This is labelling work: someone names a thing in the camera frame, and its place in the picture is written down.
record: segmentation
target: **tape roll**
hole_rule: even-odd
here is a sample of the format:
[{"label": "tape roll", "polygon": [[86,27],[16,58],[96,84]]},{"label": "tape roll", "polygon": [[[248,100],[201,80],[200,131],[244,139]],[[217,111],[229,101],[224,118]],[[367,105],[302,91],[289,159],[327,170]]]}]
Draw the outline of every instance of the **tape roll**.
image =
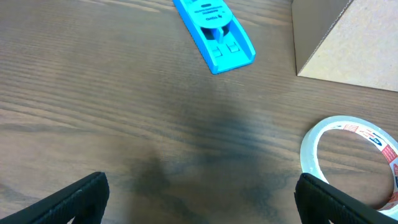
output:
[{"label": "tape roll", "polygon": [[379,212],[398,220],[398,143],[389,134],[376,125],[352,116],[332,116],[315,125],[303,139],[300,149],[300,162],[303,172],[329,182],[323,175],[318,163],[318,143],[321,135],[328,130],[341,129],[354,132],[373,143],[387,159],[394,178],[394,192],[390,201]]}]

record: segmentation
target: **roll of tape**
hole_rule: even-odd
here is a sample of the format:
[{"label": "roll of tape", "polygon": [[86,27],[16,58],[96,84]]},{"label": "roll of tape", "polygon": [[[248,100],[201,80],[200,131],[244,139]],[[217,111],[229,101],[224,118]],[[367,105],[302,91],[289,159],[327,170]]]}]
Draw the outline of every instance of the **roll of tape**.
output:
[{"label": "roll of tape", "polygon": [[332,116],[315,125],[304,137],[300,149],[300,162],[303,172],[329,182],[323,175],[318,163],[318,142],[328,130],[341,129],[354,132],[373,143],[387,159],[394,178],[394,192],[390,201],[379,212],[398,220],[398,143],[389,134],[376,125],[352,116]]}]

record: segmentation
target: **white tape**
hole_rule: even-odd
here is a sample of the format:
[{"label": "white tape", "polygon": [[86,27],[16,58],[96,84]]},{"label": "white tape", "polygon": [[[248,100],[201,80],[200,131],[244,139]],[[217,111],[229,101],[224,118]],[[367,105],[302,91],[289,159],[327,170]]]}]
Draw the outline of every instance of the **white tape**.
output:
[{"label": "white tape", "polygon": [[328,130],[341,129],[359,134],[372,142],[387,159],[394,178],[394,192],[390,201],[379,212],[398,220],[398,143],[381,128],[365,120],[351,116],[332,116],[315,125],[304,137],[300,150],[300,161],[303,172],[329,182],[323,175],[318,163],[318,142],[321,135]]}]

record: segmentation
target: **cardboard box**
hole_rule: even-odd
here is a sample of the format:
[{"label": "cardboard box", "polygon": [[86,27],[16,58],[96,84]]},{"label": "cardboard box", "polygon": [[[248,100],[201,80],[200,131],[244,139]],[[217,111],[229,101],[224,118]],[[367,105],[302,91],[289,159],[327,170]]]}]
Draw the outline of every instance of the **cardboard box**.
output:
[{"label": "cardboard box", "polygon": [[398,91],[398,0],[294,0],[298,76]]}]

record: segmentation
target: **box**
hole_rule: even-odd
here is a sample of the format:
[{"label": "box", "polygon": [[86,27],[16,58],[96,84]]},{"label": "box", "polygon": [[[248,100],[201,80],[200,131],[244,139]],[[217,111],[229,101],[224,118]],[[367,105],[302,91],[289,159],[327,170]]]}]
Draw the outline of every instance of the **box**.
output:
[{"label": "box", "polygon": [[398,91],[397,0],[294,0],[297,75]]}]

